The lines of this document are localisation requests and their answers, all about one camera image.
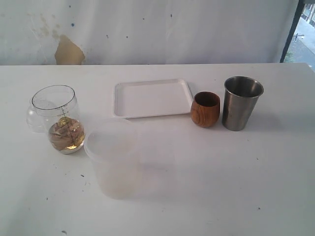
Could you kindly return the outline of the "brown wooden bowl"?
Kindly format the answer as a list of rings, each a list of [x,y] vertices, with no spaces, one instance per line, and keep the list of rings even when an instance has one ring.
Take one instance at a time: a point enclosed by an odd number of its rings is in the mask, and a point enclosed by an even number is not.
[[[199,127],[214,126],[220,116],[220,98],[215,93],[201,91],[194,96],[190,109],[192,121]]]

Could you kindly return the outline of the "stainless steel cup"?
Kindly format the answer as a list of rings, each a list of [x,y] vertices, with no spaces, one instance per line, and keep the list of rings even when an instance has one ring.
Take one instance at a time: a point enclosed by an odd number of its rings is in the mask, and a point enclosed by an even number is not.
[[[241,131],[264,93],[264,88],[257,80],[245,76],[228,78],[224,88],[222,124],[228,130]]]

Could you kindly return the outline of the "brown chocolate pieces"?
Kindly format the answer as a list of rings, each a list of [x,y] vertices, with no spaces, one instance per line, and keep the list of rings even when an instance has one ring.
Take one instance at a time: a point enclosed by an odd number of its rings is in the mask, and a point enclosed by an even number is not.
[[[52,125],[48,131],[49,141],[58,150],[75,150],[83,144],[85,138],[84,127],[76,119],[70,118],[67,125],[58,126],[58,122]]]

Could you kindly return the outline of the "gold coin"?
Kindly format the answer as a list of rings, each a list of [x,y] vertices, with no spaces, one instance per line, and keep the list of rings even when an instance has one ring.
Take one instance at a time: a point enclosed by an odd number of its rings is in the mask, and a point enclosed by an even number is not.
[[[70,118],[68,118],[68,117],[62,117],[62,118],[60,118],[59,121],[58,121],[58,126],[59,126],[59,127],[62,127],[62,126],[64,126],[64,125],[67,125],[69,121],[70,121]]]

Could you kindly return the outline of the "clear plastic shaker cup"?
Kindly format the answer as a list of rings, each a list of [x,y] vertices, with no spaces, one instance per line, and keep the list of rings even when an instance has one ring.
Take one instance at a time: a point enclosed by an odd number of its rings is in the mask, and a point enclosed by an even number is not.
[[[62,117],[73,118],[81,122],[76,93],[70,86],[52,85],[45,87],[32,97],[31,103],[34,106],[35,112],[41,118],[47,137],[50,127]],[[63,150],[59,152],[62,154],[72,154],[78,151],[83,144],[75,150]]]

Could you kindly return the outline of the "clear dome shaker lid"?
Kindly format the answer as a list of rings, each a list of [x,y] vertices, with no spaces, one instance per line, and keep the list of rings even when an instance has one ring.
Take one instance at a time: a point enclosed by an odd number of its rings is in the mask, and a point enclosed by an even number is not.
[[[26,123],[27,123],[29,129],[33,133],[44,133],[45,132],[45,128],[42,124],[41,118],[35,112],[35,109],[34,109],[34,106],[32,105],[31,100],[30,100],[30,105],[27,109]]]

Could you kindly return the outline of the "white rectangular tray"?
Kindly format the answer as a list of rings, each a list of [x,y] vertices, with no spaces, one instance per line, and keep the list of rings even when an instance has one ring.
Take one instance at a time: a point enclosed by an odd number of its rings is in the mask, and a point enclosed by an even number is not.
[[[190,113],[193,97],[183,79],[119,83],[113,92],[113,115],[148,118]]]

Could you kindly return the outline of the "translucent plastic container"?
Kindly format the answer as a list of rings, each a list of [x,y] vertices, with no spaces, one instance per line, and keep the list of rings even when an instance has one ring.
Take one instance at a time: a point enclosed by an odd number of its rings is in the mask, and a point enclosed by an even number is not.
[[[96,180],[104,195],[124,199],[132,195],[141,180],[139,133],[122,118],[91,125],[84,141]]]

